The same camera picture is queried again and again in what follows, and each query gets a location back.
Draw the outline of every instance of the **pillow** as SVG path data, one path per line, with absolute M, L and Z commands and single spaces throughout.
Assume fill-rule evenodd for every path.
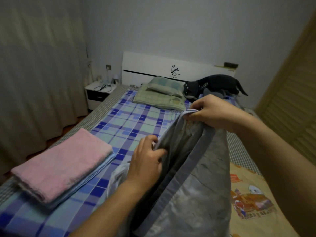
M 147 84 L 143 84 L 133 99 L 133 103 L 152 105 L 163 109 L 173 109 L 177 111 L 184 111 L 185 97 L 169 96 L 153 90 L 148 89 Z
M 159 91 L 169 96 L 183 97 L 183 83 L 161 76 L 154 77 L 151 82 L 148 83 L 147 87 L 148 89 Z

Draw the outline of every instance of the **checkered mattress edge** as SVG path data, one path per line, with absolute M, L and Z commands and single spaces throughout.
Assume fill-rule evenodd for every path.
M 91 112 L 85 119 L 73 127 L 66 135 L 60 138 L 51 147 L 60 144 L 70 136 L 74 135 L 80 128 L 85 128 L 87 131 L 91 131 L 93 127 L 95 127 L 108 113 L 108 111 L 116 104 L 116 102 L 121 98 L 128 88 L 136 90 L 135 88 L 125 85 L 118 86 L 93 112 Z M 230 160 L 232 163 L 261 174 L 237 135 L 228 132 L 227 142 Z M 0 205 L 5 202 L 17 189 L 18 187 L 16 186 L 13 178 L 10 178 L 2 186 L 0 186 Z

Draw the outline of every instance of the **pink folded towel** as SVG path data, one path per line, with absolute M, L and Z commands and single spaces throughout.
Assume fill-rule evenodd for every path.
M 13 168 L 20 186 L 49 203 L 79 182 L 112 152 L 112 146 L 85 129 Z

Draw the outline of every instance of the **black stripe on headboard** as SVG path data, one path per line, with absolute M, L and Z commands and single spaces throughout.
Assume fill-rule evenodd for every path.
M 131 73 L 136 73 L 136 74 L 142 74 L 142 75 L 149 75 L 149 76 L 153 76 L 153 77 L 160 76 L 160 75 L 152 75 L 152 74 L 146 74 L 146 73 L 141 73 L 141 72 L 136 72 L 136 71 L 128 71 L 128 70 L 123 70 L 123 71 L 131 72 Z M 170 79 L 170 80 L 181 81 L 181 82 L 185 82 L 185 83 L 188 83 L 188 82 L 189 82 L 189 81 L 187 81 L 187 80 L 179 80 L 179 79 L 169 78 L 169 77 L 164 77 L 164 78 L 167 78 L 167 79 Z

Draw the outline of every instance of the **louvered door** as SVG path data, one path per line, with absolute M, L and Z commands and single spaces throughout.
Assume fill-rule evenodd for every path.
M 256 112 L 316 165 L 316 17 L 306 28 Z

